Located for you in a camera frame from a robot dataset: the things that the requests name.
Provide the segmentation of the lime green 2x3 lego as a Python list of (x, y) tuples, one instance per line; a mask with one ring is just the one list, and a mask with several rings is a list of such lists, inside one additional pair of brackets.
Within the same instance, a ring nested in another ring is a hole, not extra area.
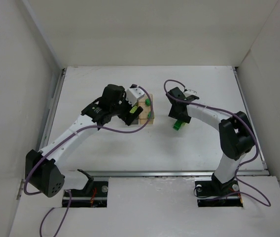
[(137, 106), (133, 106), (132, 109), (130, 110), (131, 114), (134, 114), (136, 112), (136, 110), (138, 109)]

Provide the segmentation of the small dark green lego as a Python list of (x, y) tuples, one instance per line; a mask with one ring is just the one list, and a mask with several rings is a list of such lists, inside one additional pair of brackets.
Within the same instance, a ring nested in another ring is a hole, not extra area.
[(144, 102), (144, 103), (145, 103), (145, 105), (148, 106), (148, 107), (151, 106), (151, 100), (150, 100), (149, 98), (145, 99), (145, 102)]

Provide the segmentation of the dark green long lego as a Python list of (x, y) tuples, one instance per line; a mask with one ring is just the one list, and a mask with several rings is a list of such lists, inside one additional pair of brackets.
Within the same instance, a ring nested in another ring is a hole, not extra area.
[(182, 126), (182, 122), (181, 120), (177, 120), (174, 125), (173, 125), (173, 129), (176, 131), (179, 131), (183, 126)]

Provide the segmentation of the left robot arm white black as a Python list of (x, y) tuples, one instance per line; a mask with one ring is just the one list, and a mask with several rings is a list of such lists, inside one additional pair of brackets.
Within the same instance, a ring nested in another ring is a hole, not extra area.
[(127, 126), (143, 111), (137, 107), (131, 112), (139, 99), (147, 92), (135, 84), (128, 89), (123, 86), (108, 84), (100, 97), (87, 105), (57, 139), (39, 151), (30, 150), (26, 155), (24, 193), (31, 195), (27, 185), (36, 189), (36, 194), (51, 198), (60, 190), (84, 190), (91, 185), (92, 177), (85, 171), (62, 172), (61, 166), (69, 156), (90, 136), (99, 130), (110, 130), (106, 124), (113, 117), (118, 117)]

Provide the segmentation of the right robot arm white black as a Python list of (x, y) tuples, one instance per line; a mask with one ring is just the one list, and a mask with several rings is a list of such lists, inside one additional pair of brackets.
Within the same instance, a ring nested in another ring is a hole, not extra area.
[(219, 132), (222, 158), (211, 180), (215, 189), (219, 191), (226, 189), (234, 180), (235, 172), (243, 157), (255, 145), (247, 115), (241, 111), (234, 114), (198, 105), (193, 102), (199, 99), (197, 96), (187, 97), (178, 87), (168, 91), (166, 96), (172, 105), (169, 117), (184, 123), (190, 123), (192, 118), (198, 119)]

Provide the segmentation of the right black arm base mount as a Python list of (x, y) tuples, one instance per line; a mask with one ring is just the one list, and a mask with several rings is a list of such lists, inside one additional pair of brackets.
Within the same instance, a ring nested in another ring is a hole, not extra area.
[(197, 180), (193, 192), (198, 207), (243, 207), (239, 190), (236, 180), (222, 190), (217, 189), (212, 180)]

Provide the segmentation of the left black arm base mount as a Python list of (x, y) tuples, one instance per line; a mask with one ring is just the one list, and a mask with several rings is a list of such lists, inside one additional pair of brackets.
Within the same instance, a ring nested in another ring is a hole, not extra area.
[(108, 180), (95, 179), (78, 169), (67, 174), (63, 188), (62, 207), (107, 207)]

